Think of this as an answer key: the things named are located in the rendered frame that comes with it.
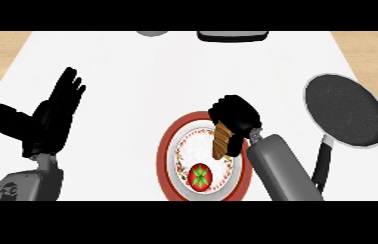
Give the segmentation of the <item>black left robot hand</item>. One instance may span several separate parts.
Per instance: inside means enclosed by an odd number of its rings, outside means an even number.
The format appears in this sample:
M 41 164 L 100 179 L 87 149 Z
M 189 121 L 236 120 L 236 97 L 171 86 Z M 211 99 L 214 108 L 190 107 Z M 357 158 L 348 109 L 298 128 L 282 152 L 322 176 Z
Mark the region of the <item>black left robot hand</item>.
M 40 103 L 32 115 L 0 104 L 0 133 L 22 142 L 23 158 L 40 153 L 56 154 L 62 150 L 84 91 L 76 70 L 68 67 L 50 97 Z

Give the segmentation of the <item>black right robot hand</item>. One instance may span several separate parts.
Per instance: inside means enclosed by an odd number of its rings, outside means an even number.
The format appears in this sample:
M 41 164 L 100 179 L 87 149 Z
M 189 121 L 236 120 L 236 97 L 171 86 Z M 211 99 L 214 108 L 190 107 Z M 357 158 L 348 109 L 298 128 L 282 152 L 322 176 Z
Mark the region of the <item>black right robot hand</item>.
M 212 123 L 221 122 L 233 133 L 229 139 L 226 155 L 237 157 L 243 139 L 249 137 L 251 130 L 261 127 L 258 112 L 237 95 L 226 95 L 212 104 L 208 114 Z

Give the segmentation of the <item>brown croissant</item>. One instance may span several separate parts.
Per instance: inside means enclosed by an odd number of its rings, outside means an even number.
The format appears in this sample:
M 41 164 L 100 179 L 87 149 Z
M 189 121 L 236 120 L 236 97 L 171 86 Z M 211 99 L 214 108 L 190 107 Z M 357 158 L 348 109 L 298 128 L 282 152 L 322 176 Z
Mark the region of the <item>brown croissant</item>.
M 226 125 L 218 122 L 214 129 L 214 139 L 212 139 L 212 158 L 220 160 L 227 153 L 229 139 L 233 136 L 232 131 Z

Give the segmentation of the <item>red-rimmed white plate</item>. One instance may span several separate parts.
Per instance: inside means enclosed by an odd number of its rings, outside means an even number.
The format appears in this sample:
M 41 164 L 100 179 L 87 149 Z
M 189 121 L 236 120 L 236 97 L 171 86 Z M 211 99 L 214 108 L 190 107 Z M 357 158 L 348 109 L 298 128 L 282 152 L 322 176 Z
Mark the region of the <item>red-rimmed white plate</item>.
M 208 113 L 198 111 L 181 116 L 168 127 L 156 151 L 156 175 L 168 200 L 237 201 L 243 198 L 252 177 L 246 158 L 248 142 L 243 142 L 237 157 L 212 158 L 214 124 Z M 195 192 L 187 174 L 198 163 L 209 167 L 211 188 Z

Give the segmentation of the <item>dark grey frying pan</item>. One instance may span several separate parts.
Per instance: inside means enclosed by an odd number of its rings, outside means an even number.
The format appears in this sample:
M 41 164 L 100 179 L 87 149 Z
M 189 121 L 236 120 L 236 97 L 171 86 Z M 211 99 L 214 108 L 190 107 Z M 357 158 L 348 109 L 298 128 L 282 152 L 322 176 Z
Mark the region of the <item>dark grey frying pan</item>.
M 308 114 L 323 131 L 311 181 L 323 192 L 333 141 L 353 146 L 378 144 L 378 100 L 369 90 L 336 74 L 316 76 L 305 86 Z

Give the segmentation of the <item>red tomato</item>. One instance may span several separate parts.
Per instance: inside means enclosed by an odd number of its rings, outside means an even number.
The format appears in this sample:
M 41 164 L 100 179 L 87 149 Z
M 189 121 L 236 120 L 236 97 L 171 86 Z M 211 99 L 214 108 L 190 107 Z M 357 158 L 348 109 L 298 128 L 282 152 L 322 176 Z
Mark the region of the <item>red tomato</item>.
M 205 192 L 211 188 L 212 173 L 205 164 L 198 163 L 192 166 L 187 174 L 187 182 L 195 192 Z

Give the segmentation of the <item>black and white appliance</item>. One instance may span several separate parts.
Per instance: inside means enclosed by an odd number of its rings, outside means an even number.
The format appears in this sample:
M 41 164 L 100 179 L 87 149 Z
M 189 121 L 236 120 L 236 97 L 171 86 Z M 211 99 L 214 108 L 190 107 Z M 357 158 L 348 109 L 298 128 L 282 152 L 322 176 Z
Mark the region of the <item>black and white appliance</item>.
M 267 31 L 198 31 L 196 36 L 206 42 L 252 42 L 267 38 Z

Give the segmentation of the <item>grey rounded object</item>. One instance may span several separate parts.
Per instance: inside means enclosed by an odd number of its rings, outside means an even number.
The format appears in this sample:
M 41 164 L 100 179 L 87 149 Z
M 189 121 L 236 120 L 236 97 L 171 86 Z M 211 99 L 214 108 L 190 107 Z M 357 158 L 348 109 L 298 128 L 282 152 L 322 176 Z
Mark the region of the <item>grey rounded object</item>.
M 168 31 L 137 31 L 137 33 L 146 37 L 156 37 L 165 34 Z

